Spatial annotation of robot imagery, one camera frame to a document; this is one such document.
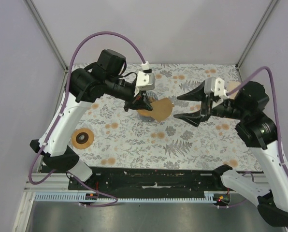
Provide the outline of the brown paper coffee filter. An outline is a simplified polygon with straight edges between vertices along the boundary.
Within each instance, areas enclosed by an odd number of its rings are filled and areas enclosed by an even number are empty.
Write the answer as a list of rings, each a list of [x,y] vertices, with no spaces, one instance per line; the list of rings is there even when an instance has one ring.
[[[150,117],[152,117],[157,122],[162,122],[166,120],[172,113],[174,105],[169,98],[163,98],[161,100],[151,103],[153,108],[150,111]]]

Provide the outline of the clear glass dripper cone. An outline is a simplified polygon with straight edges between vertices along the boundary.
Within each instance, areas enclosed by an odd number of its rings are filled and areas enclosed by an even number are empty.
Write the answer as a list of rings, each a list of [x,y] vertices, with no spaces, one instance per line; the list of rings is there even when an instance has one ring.
[[[147,91],[146,97],[150,103],[158,101],[158,96],[153,91]]]

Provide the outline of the glass coffee server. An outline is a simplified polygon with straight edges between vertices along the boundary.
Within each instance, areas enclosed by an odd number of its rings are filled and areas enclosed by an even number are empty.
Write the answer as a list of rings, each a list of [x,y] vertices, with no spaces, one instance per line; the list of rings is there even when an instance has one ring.
[[[139,119],[144,121],[144,122],[153,122],[153,121],[155,121],[154,118],[152,118],[150,116],[143,116],[143,115],[139,115]]]

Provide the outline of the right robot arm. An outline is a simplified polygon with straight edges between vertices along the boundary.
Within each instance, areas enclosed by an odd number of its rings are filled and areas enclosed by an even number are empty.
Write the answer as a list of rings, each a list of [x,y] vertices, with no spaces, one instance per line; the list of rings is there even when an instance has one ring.
[[[288,227],[288,168],[286,158],[278,150],[277,125],[263,111],[269,101],[263,85],[250,81],[234,99],[222,99],[202,82],[177,99],[201,102],[197,112],[174,115],[192,126],[198,127],[211,116],[239,121],[235,130],[261,165],[269,187],[260,187],[228,165],[213,170],[211,186],[236,191],[253,203],[269,225]]]

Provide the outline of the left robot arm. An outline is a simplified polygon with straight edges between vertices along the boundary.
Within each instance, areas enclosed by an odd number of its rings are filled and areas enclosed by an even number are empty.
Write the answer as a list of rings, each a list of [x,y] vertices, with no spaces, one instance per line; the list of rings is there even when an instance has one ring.
[[[74,70],[50,126],[40,139],[30,142],[32,150],[43,156],[49,168],[71,173],[87,190],[95,186],[96,178],[68,145],[84,113],[105,94],[123,100],[125,111],[153,109],[146,96],[148,90],[155,88],[155,76],[149,63],[141,64],[141,71],[131,83],[124,80],[126,67],[125,56],[104,49],[96,62]]]

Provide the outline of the floral table mat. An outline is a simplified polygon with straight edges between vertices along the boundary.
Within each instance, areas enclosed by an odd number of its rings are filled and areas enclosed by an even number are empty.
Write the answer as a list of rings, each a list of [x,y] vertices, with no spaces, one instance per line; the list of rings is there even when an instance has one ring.
[[[88,166],[173,170],[213,170],[226,164],[237,171],[261,171],[261,166],[235,131],[234,119],[211,117],[194,127],[173,117],[200,109],[196,101],[180,101],[210,77],[233,89],[239,80],[234,65],[153,64],[153,90],[158,100],[174,105],[162,122],[144,122],[149,111],[124,111],[124,102],[109,95],[97,99],[79,120],[68,142]]]

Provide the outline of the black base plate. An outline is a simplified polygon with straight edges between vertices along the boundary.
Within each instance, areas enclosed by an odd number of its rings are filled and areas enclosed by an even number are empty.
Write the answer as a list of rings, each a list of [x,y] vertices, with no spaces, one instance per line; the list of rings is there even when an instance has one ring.
[[[161,196],[199,196],[205,191],[227,191],[212,170],[124,169],[93,167],[85,184],[112,196],[141,192]]]

